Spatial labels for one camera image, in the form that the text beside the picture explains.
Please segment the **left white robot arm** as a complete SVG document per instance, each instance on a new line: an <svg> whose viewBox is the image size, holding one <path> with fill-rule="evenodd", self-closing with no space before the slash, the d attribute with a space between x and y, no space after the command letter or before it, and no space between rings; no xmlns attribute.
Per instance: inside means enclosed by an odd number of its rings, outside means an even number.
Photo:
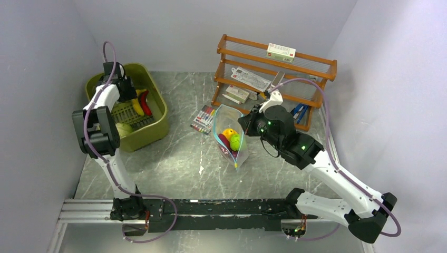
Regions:
<svg viewBox="0 0 447 253"><path fill-rule="evenodd" d="M105 62L103 68L104 74L91 100L83 109L72 113L72 121L81 151L100 165L112 186L110 218L136 220L147 213L146 204L122 162L121 138L112 109L117 102L136 98L137 94L122 64Z"/></svg>

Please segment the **dark red sweet potato toy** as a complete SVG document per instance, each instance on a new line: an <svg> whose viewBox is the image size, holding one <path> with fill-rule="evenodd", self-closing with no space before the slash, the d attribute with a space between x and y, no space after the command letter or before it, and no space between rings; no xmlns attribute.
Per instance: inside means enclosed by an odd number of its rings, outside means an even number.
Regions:
<svg viewBox="0 0 447 253"><path fill-rule="evenodd" d="M229 152L231 152L232 149L231 149L231 147L230 147L230 143L229 143L228 139L225 137L225 135L222 134L222 133L220 133L220 134L218 135L218 138L219 138L219 140L222 142L223 146L224 146Z"/></svg>

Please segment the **pale green cabbage toy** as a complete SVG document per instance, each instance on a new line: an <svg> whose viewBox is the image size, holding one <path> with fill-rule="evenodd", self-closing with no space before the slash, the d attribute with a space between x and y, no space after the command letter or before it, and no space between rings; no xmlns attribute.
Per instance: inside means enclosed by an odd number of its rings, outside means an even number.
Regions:
<svg viewBox="0 0 447 253"><path fill-rule="evenodd" d="M129 124L116 123L115 126L120 138L124 138L134 132L134 129Z"/></svg>

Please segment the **green lime toy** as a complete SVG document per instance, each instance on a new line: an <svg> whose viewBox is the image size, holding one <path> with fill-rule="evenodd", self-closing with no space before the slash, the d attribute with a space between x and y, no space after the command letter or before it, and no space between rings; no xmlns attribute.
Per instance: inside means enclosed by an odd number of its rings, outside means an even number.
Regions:
<svg viewBox="0 0 447 253"><path fill-rule="evenodd" d="M230 137L230 148L232 149L232 151L239 151L240 147L241 147L241 136L240 134L233 134Z"/></svg>

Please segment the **yellow pear toy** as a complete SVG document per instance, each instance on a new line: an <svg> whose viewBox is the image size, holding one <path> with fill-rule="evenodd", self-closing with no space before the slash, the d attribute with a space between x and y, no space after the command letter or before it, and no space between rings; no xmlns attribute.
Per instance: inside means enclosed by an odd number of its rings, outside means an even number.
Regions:
<svg viewBox="0 0 447 253"><path fill-rule="evenodd" d="M238 134L238 132L237 132L236 130L232 129L232 128L227 128L227 129L223 130L222 134L223 134L228 140L230 140L231 137L232 137L234 134Z"/></svg>

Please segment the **red chili toy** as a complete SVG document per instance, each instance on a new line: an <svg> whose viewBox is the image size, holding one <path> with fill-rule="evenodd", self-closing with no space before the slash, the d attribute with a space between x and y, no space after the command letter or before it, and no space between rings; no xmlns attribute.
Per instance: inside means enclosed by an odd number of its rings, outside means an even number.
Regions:
<svg viewBox="0 0 447 253"><path fill-rule="evenodd" d="M147 104L147 95L149 94L149 91L144 90L140 95L139 95L139 103L140 106L144 112L145 115L147 116L152 116L152 111L150 110L148 104Z"/></svg>

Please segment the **clear zip bag blue zipper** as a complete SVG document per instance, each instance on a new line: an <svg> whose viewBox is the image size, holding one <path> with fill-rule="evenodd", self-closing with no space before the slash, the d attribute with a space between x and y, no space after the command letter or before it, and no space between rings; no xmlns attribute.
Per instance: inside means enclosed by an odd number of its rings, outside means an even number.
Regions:
<svg viewBox="0 0 447 253"><path fill-rule="evenodd" d="M239 110L220 105L212 121L212 135L221 155L239 169L249 157L247 137L238 119L243 116Z"/></svg>

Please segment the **yellow banana toy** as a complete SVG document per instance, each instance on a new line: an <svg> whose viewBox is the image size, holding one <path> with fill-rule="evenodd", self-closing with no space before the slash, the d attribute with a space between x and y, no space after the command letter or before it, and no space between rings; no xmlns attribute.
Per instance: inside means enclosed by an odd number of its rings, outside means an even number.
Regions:
<svg viewBox="0 0 447 253"><path fill-rule="evenodd" d="M144 111L143 111L143 108L142 108L142 106L140 105L140 102L139 102L139 99L138 99L138 97L139 97L139 95L141 95L143 92L145 92L145 91L147 91L146 89L143 89L143 90L136 90L136 94L137 94L137 97L135 98L135 99L132 99L131 100L131 104L132 104L132 106L133 106L133 109L135 110L135 112L137 113L137 115L139 115L139 116L144 116L145 115L145 113L144 113Z"/></svg>

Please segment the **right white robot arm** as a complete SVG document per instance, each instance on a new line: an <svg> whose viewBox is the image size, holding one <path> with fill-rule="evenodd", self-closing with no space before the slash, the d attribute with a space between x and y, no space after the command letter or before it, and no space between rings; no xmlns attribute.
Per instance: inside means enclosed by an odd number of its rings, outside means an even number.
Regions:
<svg viewBox="0 0 447 253"><path fill-rule="evenodd" d="M388 218L397 221L392 214L396 196L380 193L354 177L321 143L297 131L293 116L283 106L261 111L257 105L237 121L244 134L267 142L277 151L277 157L317 177L339 196L330 199L295 188L284 205L288 217L318 216L347 227L353 236L369 244L386 235L383 228Z"/></svg>

